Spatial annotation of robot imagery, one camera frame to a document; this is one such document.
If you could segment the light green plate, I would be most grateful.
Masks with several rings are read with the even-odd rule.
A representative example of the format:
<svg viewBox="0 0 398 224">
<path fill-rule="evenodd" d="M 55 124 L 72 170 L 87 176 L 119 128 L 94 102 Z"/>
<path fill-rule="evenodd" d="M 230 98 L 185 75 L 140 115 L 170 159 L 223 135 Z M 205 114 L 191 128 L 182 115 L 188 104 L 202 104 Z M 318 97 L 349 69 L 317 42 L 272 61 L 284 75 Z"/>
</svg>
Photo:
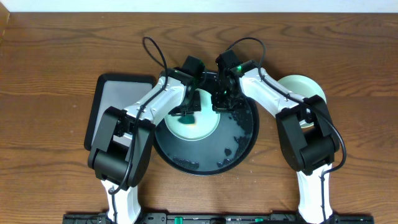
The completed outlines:
<svg viewBox="0 0 398 224">
<path fill-rule="evenodd" d="M 326 95 L 321 86 L 309 77 L 303 75 L 289 75 L 281 78 L 278 82 L 295 94 L 302 95 L 307 98 L 318 95 L 323 98 L 325 103 L 327 103 Z"/>
<path fill-rule="evenodd" d="M 197 141 L 208 137 L 218 126 L 220 114 L 212 109 L 211 94 L 198 89 L 201 99 L 201 111 L 194 112 L 196 124 L 186 125 L 178 122 L 181 116 L 167 115 L 164 118 L 169 131 L 176 137 L 186 141 Z"/>
</svg>

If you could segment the yellow plate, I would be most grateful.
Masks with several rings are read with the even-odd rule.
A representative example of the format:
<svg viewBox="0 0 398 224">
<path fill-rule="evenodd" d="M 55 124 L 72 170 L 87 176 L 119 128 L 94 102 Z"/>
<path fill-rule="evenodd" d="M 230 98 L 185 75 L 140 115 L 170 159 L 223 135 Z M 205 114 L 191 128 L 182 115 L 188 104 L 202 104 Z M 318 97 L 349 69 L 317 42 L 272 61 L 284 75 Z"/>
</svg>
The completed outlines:
<svg viewBox="0 0 398 224">
<path fill-rule="evenodd" d="M 300 124 L 300 127 L 301 127 L 302 129 L 310 128 L 310 127 L 312 127 L 312 126 L 314 125 L 313 122 L 308 123 L 308 122 L 306 122 L 305 120 L 300 121 L 299 124 Z"/>
</svg>

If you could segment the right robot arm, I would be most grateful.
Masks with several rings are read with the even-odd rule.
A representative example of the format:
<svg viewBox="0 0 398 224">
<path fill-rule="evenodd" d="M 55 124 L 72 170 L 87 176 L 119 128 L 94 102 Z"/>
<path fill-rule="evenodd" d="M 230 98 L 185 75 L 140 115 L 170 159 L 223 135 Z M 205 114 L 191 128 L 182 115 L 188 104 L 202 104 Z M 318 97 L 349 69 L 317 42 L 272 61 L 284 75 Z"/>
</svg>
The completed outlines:
<svg viewBox="0 0 398 224">
<path fill-rule="evenodd" d="M 219 86 L 214 108 L 232 109 L 241 98 L 250 98 L 273 115 L 282 155 L 297 173 L 298 212 L 307 223 L 327 223 L 333 215 L 328 179 L 339 169 L 332 163 L 335 153 L 346 149 L 325 100 L 288 90 L 254 60 L 218 58 L 216 64 Z"/>
</svg>

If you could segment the green yellow sponge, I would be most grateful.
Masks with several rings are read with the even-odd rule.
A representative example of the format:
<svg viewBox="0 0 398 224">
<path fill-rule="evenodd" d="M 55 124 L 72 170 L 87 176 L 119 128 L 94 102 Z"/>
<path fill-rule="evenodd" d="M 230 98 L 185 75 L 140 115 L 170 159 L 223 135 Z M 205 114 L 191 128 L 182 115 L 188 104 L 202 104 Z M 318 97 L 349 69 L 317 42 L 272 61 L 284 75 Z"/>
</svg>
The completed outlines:
<svg viewBox="0 0 398 224">
<path fill-rule="evenodd" d="M 194 124 L 196 124 L 196 119 L 193 114 L 188 114 L 188 115 L 179 117 L 178 122 L 181 124 L 186 124 L 186 125 L 194 125 Z"/>
</svg>

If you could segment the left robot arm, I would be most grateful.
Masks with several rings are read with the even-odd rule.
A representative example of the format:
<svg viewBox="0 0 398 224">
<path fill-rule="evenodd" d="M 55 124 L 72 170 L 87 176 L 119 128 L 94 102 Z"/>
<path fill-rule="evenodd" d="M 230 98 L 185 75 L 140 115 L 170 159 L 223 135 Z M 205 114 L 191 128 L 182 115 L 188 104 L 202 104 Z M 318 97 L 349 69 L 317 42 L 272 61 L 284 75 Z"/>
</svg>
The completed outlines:
<svg viewBox="0 0 398 224">
<path fill-rule="evenodd" d="M 204 68 L 167 68 L 157 82 L 142 75 L 100 75 L 84 147 L 107 193 L 103 223 L 135 223 L 141 213 L 137 186 L 149 164 L 155 128 L 173 109 L 194 100 Z"/>
</svg>

